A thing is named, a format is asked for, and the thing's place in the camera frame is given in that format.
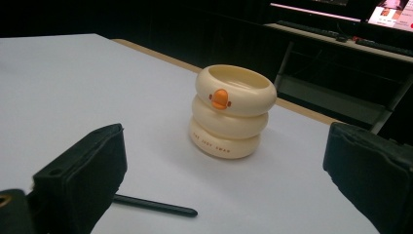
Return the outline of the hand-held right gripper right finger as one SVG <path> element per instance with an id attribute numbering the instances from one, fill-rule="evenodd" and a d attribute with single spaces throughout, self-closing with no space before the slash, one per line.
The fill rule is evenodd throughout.
<path id="1" fill-rule="evenodd" d="M 380 234 L 413 234 L 413 146 L 333 123 L 322 167 Z"/>

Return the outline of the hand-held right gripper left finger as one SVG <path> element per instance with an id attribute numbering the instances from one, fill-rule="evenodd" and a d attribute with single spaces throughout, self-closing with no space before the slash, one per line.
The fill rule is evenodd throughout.
<path id="1" fill-rule="evenodd" d="M 84 136 L 33 176 L 33 216 L 40 233 L 90 234 L 127 169 L 120 124 Z"/>

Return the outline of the black pen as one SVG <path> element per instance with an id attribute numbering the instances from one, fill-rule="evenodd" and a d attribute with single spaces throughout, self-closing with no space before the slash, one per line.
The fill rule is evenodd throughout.
<path id="1" fill-rule="evenodd" d="M 195 217 L 198 215 L 198 212 L 191 208 L 149 201 L 145 199 L 133 198 L 130 196 L 124 196 L 119 194 L 114 195 L 113 202 L 126 206 L 132 206 L 136 208 L 142 208 L 146 210 L 167 213 L 172 215 L 181 215 L 187 217 Z"/>

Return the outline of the cream ringed duck pen holder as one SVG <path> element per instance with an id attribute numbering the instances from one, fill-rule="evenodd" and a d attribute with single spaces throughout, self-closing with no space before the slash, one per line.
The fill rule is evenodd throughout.
<path id="1" fill-rule="evenodd" d="M 252 70 L 211 65 L 197 76 L 189 135 L 206 154 L 239 159 L 252 154 L 277 99 L 275 85 Z"/>

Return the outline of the black keyboard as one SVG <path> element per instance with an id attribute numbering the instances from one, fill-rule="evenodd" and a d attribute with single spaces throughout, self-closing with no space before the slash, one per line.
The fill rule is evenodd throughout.
<path id="1" fill-rule="evenodd" d="M 399 55 L 408 56 L 408 57 L 413 58 L 413 50 L 398 48 L 398 47 L 385 45 L 385 44 L 381 44 L 381 43 L 377 43 L 377 42 L 370 41 L 370 40 L 365 40 L 365 39 L 357 39 L 355 41 L 355 43 L 358 44 L 358 45 L 361 45 L 361 46 L 365 46 L 365 47 L 369 47 L 369 48 L 382 50 L 382 51 L 395 53 L 395 54 L 399 54 Z"/>
<path id="2" fill-rule="evenodd" d="M 311 27 L 311 26 L 308 26 L 308 25 L 299 24 L 299 23 L 290 22 L 290 21 L 285 21 L 285 20 L 278 20 L 276 22 L 276 24 L 291 27 L 291 28 L 294 28 L 294 29 L 307 31 L 307 32 L 311 32 L 311 33 L 315 33 L 317 35 L 327 36 L 327 37 L 330 37 L 330 38 L 336 38 L 339 35 L 339 33 L 335 32 L 335 31 L 315 28 L 315 27 Z"/>

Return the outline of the computer monitor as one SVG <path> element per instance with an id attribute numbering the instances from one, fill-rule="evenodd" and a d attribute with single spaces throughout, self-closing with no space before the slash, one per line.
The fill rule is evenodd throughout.
<path id="1" fill-rule="evenodd" d="M 413 0 L 380 0 L 367 22 L 413 32 Z"/>

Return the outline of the metal frame desk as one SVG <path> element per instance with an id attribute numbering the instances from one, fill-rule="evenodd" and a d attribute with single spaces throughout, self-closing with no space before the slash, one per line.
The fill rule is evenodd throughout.
<path id="1" fill-rule="evenodd" d="M 376 134 L 389 129 L 413 86 L 413 58 L 269 23 L 282 43 L 280 96 Z"/>

